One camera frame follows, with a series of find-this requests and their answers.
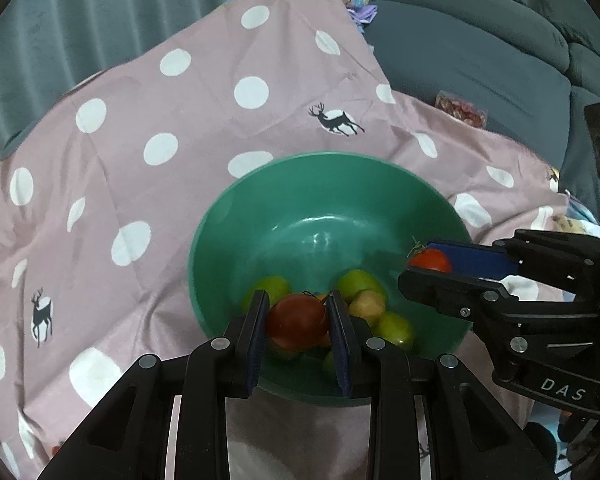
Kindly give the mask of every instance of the metal screw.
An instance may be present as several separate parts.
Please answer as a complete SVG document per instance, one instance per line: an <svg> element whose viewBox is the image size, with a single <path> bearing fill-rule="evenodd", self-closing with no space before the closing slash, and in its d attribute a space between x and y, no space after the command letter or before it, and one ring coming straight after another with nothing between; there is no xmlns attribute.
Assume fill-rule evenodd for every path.
<svg viewBox="0 0 600 480"><path fill-rule="evenodd" d="M211 342L211 348L213 348L214 350L225 350L225 349L229 348L230 344L231 344L231 342L227 338L216 337Z"/></svg>
<svg viewBox="0 0 600 480"><path fill-rule="evenodd" d="M513 338L509 345L514 352L518 352L519 354L523 354L529 348L529 343L526 342L525 338L520 336Z"/></svg>
<svg viewBox="0 0 600 480"><path fill-rule="evenodd" d="M138 359L138 365L145 370L153 368L157 362L158 358L151 354L143 355L140 359Z"/></svg>
<svg viewBox="0 0 600 480"><path fill-rule="evenodd" d="M482 298L486 301L498 301L500 295L495 290L487 290L482 294Z"/></svg>
<svg viewBox="0 0 600 480"><path fill-rule="evenodd" d="M366 345L372 350L382 350L386 346L386 343L381 337L370 337L366 340Z"/></svg>
<svg viewBox="0 0 600 480"><path fill-rule="evenodd" d="M455 368L458 366L458 358L455 355L444 354L440 356L440 364L445 368Z"/></svg>

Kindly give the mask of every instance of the deer print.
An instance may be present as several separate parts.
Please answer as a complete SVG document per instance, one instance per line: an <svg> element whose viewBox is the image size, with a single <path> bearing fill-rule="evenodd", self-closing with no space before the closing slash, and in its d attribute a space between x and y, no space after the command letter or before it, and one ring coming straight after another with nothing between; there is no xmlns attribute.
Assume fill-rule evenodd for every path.
<svg viewBox="0 0 600 480"><path fill-rule="evenodd" d="M40 325L45 324L45 342L49 336L49 333L53 335L54 326L51 320L51 300L44 307L40 308L40 298L42 297L43 289L40 288L31 298L33 303L33 334L38 342L38 348L40 348Z"/></svg>
<svg viewBox="0 0 600 480"><path fill-rule="evenodd" d="M354 123L349 117L347 117L346 113L342 112L339 116L330 119L324 113L324 104L320 103L317 105L317 110L314 110L314 107L309 108L309 115L311 117L317 117L320 121L320 124L324 126L327 130L329 130L332 134L341 134L346 137L349 137L347 132L344 132L340 129L341 126L346 126L350 128L354 134L358 134L358 129L362 132L365 129L359 124Z"/></svg>

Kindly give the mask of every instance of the red snack bag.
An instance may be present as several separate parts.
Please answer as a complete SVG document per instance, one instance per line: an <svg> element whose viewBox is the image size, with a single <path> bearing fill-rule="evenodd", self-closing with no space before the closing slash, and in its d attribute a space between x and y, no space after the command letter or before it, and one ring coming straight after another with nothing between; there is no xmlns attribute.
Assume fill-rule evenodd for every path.
<svg viewBox="0 0 600 480"><path fill-rule="evenodd" d="M436 108L474 128L484 128L487 124L487 112L478 110L474 104L448 92L438 93Z"/></svg>

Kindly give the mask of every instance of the pink bedsheet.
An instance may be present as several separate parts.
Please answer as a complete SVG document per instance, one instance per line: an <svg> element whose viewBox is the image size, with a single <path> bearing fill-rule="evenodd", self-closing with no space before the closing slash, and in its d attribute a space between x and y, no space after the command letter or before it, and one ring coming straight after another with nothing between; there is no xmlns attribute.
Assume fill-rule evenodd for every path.
<svg viewBox="0 0 600 480"><path fill-rule="evenodd" d="M308 114L319 103L359 126L325 129ZM138 356L205 340L187 253L219 193L274 158L322 150L408 168L477 242L553 229L566 211L523 146L392 92L341 0L234 0L66 95L0 162L0 455L18 478L36 478ZM458 355L523 424L531 403L491 383L475 336ZM363 478L368 417L256 391L227 405L232 469Z"/></svg>

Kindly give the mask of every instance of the blue gripper pad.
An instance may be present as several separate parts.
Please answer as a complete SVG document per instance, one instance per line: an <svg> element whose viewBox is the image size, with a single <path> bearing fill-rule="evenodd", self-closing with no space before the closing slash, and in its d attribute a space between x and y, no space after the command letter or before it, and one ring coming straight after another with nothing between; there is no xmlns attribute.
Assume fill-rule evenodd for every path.
<svg viewBox="0 0 600 480"><path fill-rule="evenodd" d="M258 384L260 375L260 366L264 357L265 343L267 339L266 321L269 313L269 297L264 294L263 302L258 309L258 317L256 318L253 337L251 338L249 349L247 350L247 373L246 387L248 394L253 393L253 389Z"/></svg>
<svg viewBox="0 0 600 480"><path fill-rule="evenodd" d="M345 397L349 397L352 392L349 373L349 351L345 345L344 332L342 331L342 323L338 316L336 303L331 295L327 299L327 308L329 309L331 351L333 352L333 364L336 368L338 386L342 390L342 394Z"/></svg>
<svg viewBox="0 0 600 480"><path fill-rule="evenodd" d="M505 253L492 251L486 246L466 247L432 242L427 244L427 248L445 253L454 274L502 280L506 276L518 273L517 263L512 262Z"/></svg>

